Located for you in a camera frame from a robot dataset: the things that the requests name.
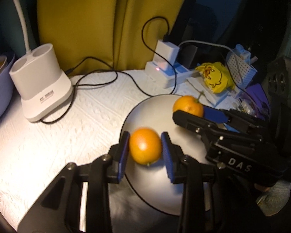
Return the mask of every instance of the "white pegboard organizer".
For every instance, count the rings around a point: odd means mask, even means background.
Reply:
[[[240,57],[233,53],[230,55],[227,65],[235,83],[241,89],[245,89],[251,82],[253,76],[257,73],[257,70],[253,66],[245,63]]]

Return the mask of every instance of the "label sticker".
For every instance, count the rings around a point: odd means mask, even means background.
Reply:
[[[54,91],[51,90],[50,92],[48,92],[47,94],[45,94],[44,96],[42,96],[40,98],[40,103],[44,103],[47,99],[49,99],[50,97],[52,97],[54,95]]]

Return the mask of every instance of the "purple object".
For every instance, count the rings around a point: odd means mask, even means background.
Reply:
[[[269,117],[270,107],[262,86],[260,84],[255,84],[253,86],[247,87],[246,92],[252,97],[252,99],[250,99],[246,94],[243,94],[241,98],[247,99],[250,102],[254,100],[253,104],[256,116],[263,120],[265,119],[265,116]]]
[[[14,84],[9,71],[15,61],[15,54],[13,52],[5,52],[2,55],[7,57],[8,65],[0,72],[0,116],[2,116],[12,98]]]

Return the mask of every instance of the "yellow curtain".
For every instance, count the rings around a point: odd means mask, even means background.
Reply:
[[[171,27],[183,0],[37,0],[41,43],[52,43],[63,70],[86,56],[95,56],[116,69],[143,69],[153,54],[141,40],[143,24],[165,16]],[[145,41],[155,48],[166,33],[163,20],[145,28]],[[87,60],[74,74],[106,68]]]

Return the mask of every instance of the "white textured tablecloth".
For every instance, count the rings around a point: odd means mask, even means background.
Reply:
[[[157,86],[143,70],[129,73],[149,94],[171,90]],[[112,78],[113,73],[92,74],[82,83],[102,83]],[[176,93],[199,95],[188,82],[179,85]],[[15,92],[0,118],[0,211],[13,228],[66,163],[86,164],[107,153],[118,142],[126,116],[145,98],[128,76],[119,74],[111,85],[78,90],[69,113],[58,123],[45,125],[25,119],[20,96]],[[228,108],[229,100],[218,108]],[[60,116],[67,104],[46,120]],[[143,203],[125,178],[119,185],[110,185],[110,210],[115,233],[142,232],[166,216]]]

